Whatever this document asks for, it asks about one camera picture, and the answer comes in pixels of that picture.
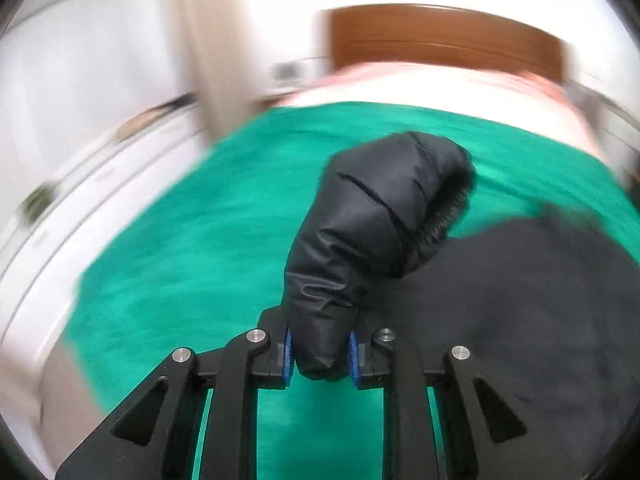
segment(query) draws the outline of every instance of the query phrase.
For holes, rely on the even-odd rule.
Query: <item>jacket sleeve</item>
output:
[[[282,303],[303,375],[344,375],[346,342],[370,280],[428,261],[466,207],[472,181],[463,148],[417,132],[332,158],[285,268]]]

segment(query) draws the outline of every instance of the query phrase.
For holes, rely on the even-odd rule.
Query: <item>metal pin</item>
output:
[[[188,361],[191,357],[191,350],[188,348],[176,348],[174,352],[171,354],[171,358],[177,363],[183,363]]]
[[[376,337],[380,339],[380,341],[388,343],[396,338],[396,333],[390,328],[381,328],[376,332]]]
[[[267,333],[264,330],[260,330],[259,328],[254,328],[253,330],[249,330],[246,333],[246,338],[252,343],[259,343],[265,337],[267,337]]]
[[[460,361],[464,361],[465,359],[469,359],[471,352],[466,346],[454,346],[451,349],[451,355]]]

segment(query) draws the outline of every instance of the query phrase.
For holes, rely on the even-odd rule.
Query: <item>white cabinet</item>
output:
[[[13,220],[0,253],[0,408],[9,404],[39,416],[42,367],[71,313],[82,272],[207,149],[195,108],[181,108],[80,161],[36,225]]]

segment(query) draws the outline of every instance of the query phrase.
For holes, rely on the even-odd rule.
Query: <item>green bedsheet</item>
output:
[[[439,110],[344,103],[276,108],[220,142],[85,272],[66,332],[112,410],[172,349],[223,346],[278,304],[287,252],[331,154],[391,132],[449,137],[478,172],[464,236],[541,202],[589,209],[640,260],[640,219],[607,168],[517,128]],[[260,480],[375,479],[382,394],[295,375],[261,392]]]

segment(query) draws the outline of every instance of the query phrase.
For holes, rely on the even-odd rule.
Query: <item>bed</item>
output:
[[[594,210],[640,260],[634,236],[638,215],[611,177],[588,127],[562,97],[564,47],[558,38],[498,16],[447,7],[356,6],[326,16],[336,74],[223,139],[85,272],[66,342],[60,343],[64,348],[54,352],[48,374],[57,376],[53,370],[61,362],[66,370],[74,368],[75,360],[80,372],[74,373],[86,384],[74,394],[91,395],[98,409],[87,409],[89,415],[66,442],[53,444],[52,437],[45,442],[55,448],[56,463],[93,429],[99,413],[112,410],[173,348],[222,346],[251,328],[262,309],[278,304],[287,251],[313,200],[319,173],[332,153],[357,143],[415,129],[466,147],[478,185],[453,236],[505,217],[535,214],[548,200]],[[428,74],[420,72],[425,65],[431,66]],[[517,102],[534,102],[535,109],[546,110],[546,119],[529,110],[537,122],[526,128],[510,124],[519,120],[514,114],[501,121],[504,115],[478,117],[465,113],[470,108],[412,102],[411,92],[389,97],[389,88],[412,78],[450,80],[452,72],[441,67],[466,71],[453,73],[471,93],[497,88],[496,95],[512,95],[513,87],[503,88],[506,76],[518,86]],[[493,71],[488,80],[475,78],[485,70]],[[469,106],[474,102],[467,100]],[[558,138],[567,128],[571,134]],[[76,383],[82,381],[63,386],[45,380],[45,405],[46,399],[60,398],[60,388]],[[43,412],[43,425],[52,435],[75,409],[63,402],[55,406],[49,411],[56,413],[55,420]],[[285,394],[261,394],[259,475],[379,478],[380,421],[380,392],[297,376]]]

